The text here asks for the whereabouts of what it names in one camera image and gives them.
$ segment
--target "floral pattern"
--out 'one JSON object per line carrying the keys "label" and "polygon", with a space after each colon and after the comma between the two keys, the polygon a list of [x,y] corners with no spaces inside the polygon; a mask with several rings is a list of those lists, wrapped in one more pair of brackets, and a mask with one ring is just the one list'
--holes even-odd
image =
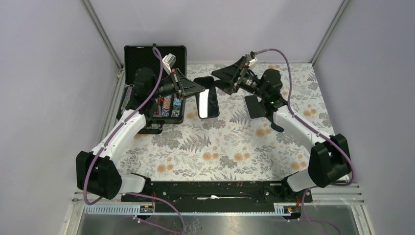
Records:
{"label": "floral pattern", "polygon": [[[225,65],[188,65],[189,79],[209,76]],[[280,70],[288,96],[286,65],[259,64],[261,76],[268,69]],[[292,64],[293,109],[320,130],[333,133],[330,119],[311,64]],[[139,135],[127,146],[118,164],[120,172],[137,173],[156,181],[281,180],[308,166],[309,154],[288,133],[270,129],[265,118],[251,120],[244,96],[227,95],[217,89],[220,115],[199,119],[194,97],[187,99],[184,122],[164,125],[160,135]]]}

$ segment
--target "wire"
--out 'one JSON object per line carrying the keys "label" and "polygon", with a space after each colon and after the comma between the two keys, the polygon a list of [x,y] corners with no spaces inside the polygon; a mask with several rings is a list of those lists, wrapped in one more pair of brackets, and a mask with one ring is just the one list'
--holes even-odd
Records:
{"label": "wire", "polygon": [[179,218],[180,218],[180,220],[182,221],[182,224],[183,224],[183,229],[181,230],[181,231],[175,231],[175,230],[171,230],[171,229],[169,229],[169,228],[166,228],[166,227],[163,227],[163,226],[161,226],[161,225],[158,225],[158,224],[155,224],[155,223],[152,223],[152,222],[150,222],[150,221],[147,221],[147,220],[139,220],[139,222],[144,222],[144,223],[146,223],[146,224],[150,224],[150,225],[153,225],[153,226],[156,226],[156,227],[159,227],[159,228],[161,228],[161,229],[164,229],[164,230],[166,230],[166,231],[169,231],[169,232],[171,232],[171,233],[175,233],[175,234],[183,234],[184,232],[185,232],[185,230],[186,230],[186,223],[184,222],[184,218],[183,218],[183,216],[182,216],[182,214],[180,214],[180,212],[171,204],[171,203],[169,203],[168,201],[166,201],[166,200],[164,200],[164,199],[161,199],[161,198],[158,198],[158,197],[152,197],[152,196],[148,196],[148,195],[144,195],[144,194],[141,194],[141,193],[135,193],[135,192],[129,192],[129,193],[127,193],[127,194],[129,194],[129,195],[133,195],[133,196],[138,196],[138,197],[144,197],[144,198],[149,198],[149,199],[153,199],[153,200],[158,200],[158,201],[161,201],[161,202],[164,202],[164,203],[166,203],[169,207],[171,207],[171,209],[173,209],[176,213],[177,213],[177,215],[179,216]]}
{"label": "wire", "polygon": [[[299,117],[299,116],[297,116],[295,113],[294,113],[294,111],[293,111],[293,109],[292,109],[292,107],[291,107],[291,92],[292,92],[292,90],[293,90],[293,80],[292,80],[292,77],[291,77],[291,69],[290,69],[290,64],[288,63],[288,59],[287,59],[287,57],[285,56],[285,54],[282,52],[282,51],[280,51],[280,50],[278,50],[278,49],[275,49],[275,48],[269,48],[269,49],[264,49],[264,50],[260,50],[260,51],[256,51],[255,52],[255,55],[258,55],[258,54],[261,54],[261,53],[264,53],[264,52],[267,52],[267,51],[276,51],[276,52],[278,52],[279,54],[281,54],[282,55],[282,57],[284,57],[284,60],[285,60],[285,63],[287,64],[287,69],[288,69],[288,79],[289,79],[289,82],[290,82],[290,90],[288,91],[288,100],[287,100],[287,106],[288,106],[288,111],[291,113],[291,115],[295,118],[295,119],[297,119],[301,124],[303,124],[305,127],[307,127],[310,131],[312,131],[312,132],[314,132],[315,134],[317,134],[318,136],[320,136],[321,138],[323,138],[324,140],[326,140],[327,142],[329,142],[333,147],[335,147],[340,153],[341,153],[341,155],[343,155],[343,157],[346,159],[346,161],[347,161],[347,163],[349,164],[349,166],[350,166],[350,171],[351,171],[351,173],[352,173],[352,175],[351,175],[351,179],[347,182],[347,183],[345,183],[345,184],[333,184],[333,185],[336,185],[336,186],[348,186],[348,185],[350,185],[352,182],[353,182],[353,179],[354,179],[354,175],[355,175],[355,168],[354,168],[354,165],[353,165],[353,163],[351,162],[351,160],[350,160],[350,157],[346,154],[346,152],[344,152],[336,143],[334,143],[329,137],[327,137],[327,136],[325,136],[325,135],[323,135],[323,134],[321,134],[317,129],[315,129],[315,128],[313,128],[312,126],[310,126],[307,122],[305,122],[301,117]],[[311,221],[319,221],[319,222],[324,222],[324,223],[327,223],[327,224],[329,224],[329,225],[331,225],[333,228],[335,228],[338,232],[339,232],[339,234],[341,235],[342,233],[340,232],[340,229],[336,226],[336,225],[334,225],[333,223],[331,223],[331,222],[329,222],[329,221],[327,221],[327,220],[317,220],[317,219],[310,219],[309,217],[308,217],[308,215],[307,215],[307,213],[305,212],[305,207],[304,207],[304,199],[305,199],[305,196],[306,196],[306,194],[307,194],[307,192],[311,189],[311,188],[307,188],[305,191],[304,191],[304,194],[303,194],[303,196],[302,196],[302,200],[301,200],[301,209],[302,209],[302,212],[304,213],[304,216],[305,216],[305,219],[311,224],[311,226],[313,226],[313,228],[315,229],[315,230],[317,230],[317,231],[319,231],[320,233],[322,233],[322,234],[325,234],[326,235],[326,233],[325,232],[323,232],[322,230],[320,230],[320,229],[318,229]]]}
{"label": "wire", "polygon": [[[108,144],[110,143],[110,141],[114,138],[114,136],[118,133],[118,131],[126,124],[126,122],[129,120],[129,119],[131,119],[136,113],[138,113],[139,111],[140,111],[140,109],[151,99],[151,97],[153,97],[153,95],[154,95],[154,93],[157,91],[157,88],[159,87],[159,84],[160,84],[160,81],[161,81],[161,76],[162,76],[162,74],[163,74],[163,62],[162,62],[162,60],[163,60],[163,58],[161,57],[161,53],[160,53],[160,51],[156,48],[156,47],[153,47],[153,53],[154,53],[154,55],[160,60],[160,74],[159,74],[159,77],[158,77],[158,79],[157,79],[157,82],[156,82],[156,84],[155,84],[155,86],[154,86],[154,88],[153,88],[153,90],[151,91],[151,93],[149,94],[149,96],[142,102],[142,104],[141,105],[139,105],[139,107],[138,108],[136,108],[130,115],[128,115],[128,117],[124,120],[124,122],[123,123],[120,123],[120,125],[118,125],[117,127],[116,127],[116,129],[110,134],[110,136],[108,137],[108,139],[104,142],[104,147],[101,147],[99,150],[98,150],[98,152],[96,153],[96,155],[95,155],[95,157],[93,158],[93,160],[91,161],[91,164],[90,164],[90,167],[88,168],[88,171],[87,171],[87,175],[85,176],[85,182],[84,182],[84,187],[83,187],[83,195],[84,195],[84,201],[85,201],[85,204],[87,204],[87,205],[93,205],[93,204],[95,204],[95,203],[97,203],[99,200],[101,200],[102,199],[102,197],[99,197],[98,199],[96,199],[95,201],[93,201],[93,202],[90,202],[89,200],[88,200],[88,197],[87,197],[87,189],[88,189],[88,181],[89,181],[89,179],[90,179],[90,176],[91,176],[91,172],[92,172],[92,169],[93,169],[93,166],[95,165],[95,163],[96,163],[96,161],[98,160],[98,158],[99,158],[99,156],[101,155],[101,153],[105,150],[105,147],[107,147],[108,146]],[[140,193],[134,193],[134,192],[130,192],[130,193],[128,193],[128,194],[130,194],[130,195],[134,195],[134,196],[139,196],[139,197],[144,197],[144,198],[150,198],[150,199],[153,199],[153,201],[154,200],[158,200],[158,201],[162,201],[162,202],[164,202],[164,203],[166,203],[168,206],[170,206],[178,215],[179,215],[179,217],[180,217],[180,220],[182,221],[182,223],[183,223],[183,230],[182,231],[180,231],[180,232],[178,232],[178,231],[174,231],[174,230],[171,230],[171,229],[168,229],[168,228],[165,228],[165,227],[163,227],[163,226],[161,226],[161,225],[158,225],[158,224],[155,224],[155,223],[152,223],[152,222],[149,222],[149,221],[146,221],[146,220],[141,220],[141,221],[143,221],[144,223],[147,223],[147,224],[150,224],[150,225],[153,225],[153,226],[156,226],[156,227],[159,227],[159,228],[161,228],[161,229],[164,229],[164,230],[166,230],[166,231],[169,231],[169,232],[171,232],[171,233],[179,233],[179,234],[182,234],[182,233],[184,233],[184,231],[185,231],[185,229],[186,229],[186,225],[185,225],[185,223],[184,223],[184,219],[183,219],[183,216],[179,213],[179,211],[172,205],[172,204],[170,204],[169,202],[167,202],[166,200],[163,200],[163,199],[161,199],[161,198],[157,198],[157,197],[152,197],[152,196],[147,196],[147,195],[144,195],[144,194],[140,194]]]}

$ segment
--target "phone screen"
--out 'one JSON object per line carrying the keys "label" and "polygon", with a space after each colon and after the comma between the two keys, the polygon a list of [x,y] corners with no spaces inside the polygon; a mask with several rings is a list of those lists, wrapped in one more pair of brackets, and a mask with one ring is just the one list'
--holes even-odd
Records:
{"label": "phone screen", "polygon": [[198,77],[194,79],[194,82],[205,88],[204,92],[195,95],[199,118],[216,118],[219,116],[218,98],[213,77]]}

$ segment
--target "gray wall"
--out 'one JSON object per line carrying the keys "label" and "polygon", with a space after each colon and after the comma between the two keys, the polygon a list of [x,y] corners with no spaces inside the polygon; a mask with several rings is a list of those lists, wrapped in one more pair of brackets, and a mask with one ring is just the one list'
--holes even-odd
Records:
{"label": "gray wall", "polygon": [[117,69],[78,0],[2,0],[0,234],[58,234]]}
{"label": "gray wall", "polygon": [[[342,0],[91,0],[123,59],[125,45],[185,45],[189,62],[235,62],[251,50],[308,62]],[[274,53],[262,61],[283,61]]]}
{"label": "gray wall", "polygon": [[414,9],[413,0],[352,1],[315,65],[380,235],[415,233]]}

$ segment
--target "black case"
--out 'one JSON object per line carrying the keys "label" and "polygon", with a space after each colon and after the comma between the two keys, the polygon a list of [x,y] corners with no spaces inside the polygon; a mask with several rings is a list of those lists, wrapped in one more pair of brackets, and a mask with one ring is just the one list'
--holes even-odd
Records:
{"label": "black case", "polygon": [[[153,46],[125,46],[124,47],[124,59],[125,59],[125,84],[132,85],[134,82],[134,74],[139,68],[149,67],[153,70],[156,77],[160,73],[160,60],[155,57],[153,54],[152,48],[157,47],[159,49],[161,56],[164,57],[165,55],[172,53],[176,56],[176,63],[174,64],[174,68],[179,68],[180,71],[186,76],[186,58],[187,58],[187,50],[185,46],[157,46],[153,44]],[[167,77],[168,74],[166,71],[163,71],[162,79]],[[121,106],[124,102],[125,95],[127,92],[128,86],[125,87],[124,93],[122,94],[122,99],[119,104],[117,119],[121,118]],[[173,99],[171,100],[170,104],[170,115],[171,110],[173,107]],[[152,117],[147,119],[147,124],[180,124],[183,122],[184,119],[184,106],[185,100],[182,100],[182,105],[180,109],[180,113],[178,117]]]}

